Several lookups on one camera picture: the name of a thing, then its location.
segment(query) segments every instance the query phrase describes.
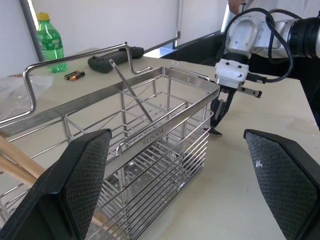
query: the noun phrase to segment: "chopstick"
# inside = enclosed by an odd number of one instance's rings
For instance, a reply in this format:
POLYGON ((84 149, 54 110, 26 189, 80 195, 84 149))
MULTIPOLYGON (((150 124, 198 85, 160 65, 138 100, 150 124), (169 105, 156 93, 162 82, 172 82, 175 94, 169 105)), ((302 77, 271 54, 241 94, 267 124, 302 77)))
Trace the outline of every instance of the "chopstick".
POLYGON ((0 169, 5 173, 11 175, 15 179, 20 180, 22 183, 28 185, 30 188, 34 185, 37 179, 29 172, 14 164, 9 159, 0 155, 0 169))

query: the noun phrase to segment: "table surface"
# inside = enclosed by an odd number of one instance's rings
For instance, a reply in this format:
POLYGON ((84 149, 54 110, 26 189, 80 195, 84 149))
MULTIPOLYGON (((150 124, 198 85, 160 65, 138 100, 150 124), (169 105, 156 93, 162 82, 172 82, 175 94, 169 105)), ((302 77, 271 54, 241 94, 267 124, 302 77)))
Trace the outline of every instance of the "table surface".
MULTIPOLYGON (((148 57, 133 61, 135 70, 172 65, 215 79, 215 68, 211 66, 148 57)), ((133 76, 127 63, 119 68, 126 78, 133 76)), ((67 73, 75 70, 84 71, 86 76, 70 82, 63 79, 66 73, 52 75, 53 85, 38 99, 36 112, 121 81, 115 71, 94 72, 86 59, 69 62, 67 73)), ((49 73, 38 69, 32 74, 49 73)), ((217 128, 223 136, 209 137, 203 172, 140 239, 285 240, 260 192, 243 133, 245 129, 256 129, 292 139, 318 163, 320 133, 298 80, 285 79, 265 85, 246 82, 245 87, 263 91, 262 97, 235 95, 228 114, 217 128)), ((25 142, 17 146, 28 152, 25 142)), ((6 184, 2 181, 0 192, 6 184)))

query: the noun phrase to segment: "stainless steel wire basket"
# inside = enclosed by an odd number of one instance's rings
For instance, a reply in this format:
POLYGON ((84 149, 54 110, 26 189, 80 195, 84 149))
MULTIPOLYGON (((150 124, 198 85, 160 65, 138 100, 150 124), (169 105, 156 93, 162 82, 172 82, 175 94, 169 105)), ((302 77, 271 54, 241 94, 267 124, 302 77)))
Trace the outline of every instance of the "stainless steel wire basket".
MULTIPOLYGON (((87 240, 137 239, 203 169, 212 116, 207 105, 219 92, 208 77, 175 67, 149 68, 128 80, 116 70, 123 82, 0 125, 0 133, 17 145, 45 142, 45 149, 29 154, 39 164, 46 162, 43 167, 53 164, 72 139, 112 129, 95 210, 105 218, 102 225, 91 223, 87 240)), ((5 173, 0 180, 12 186, 0 195, 1 227, 28 187, 5 173)))

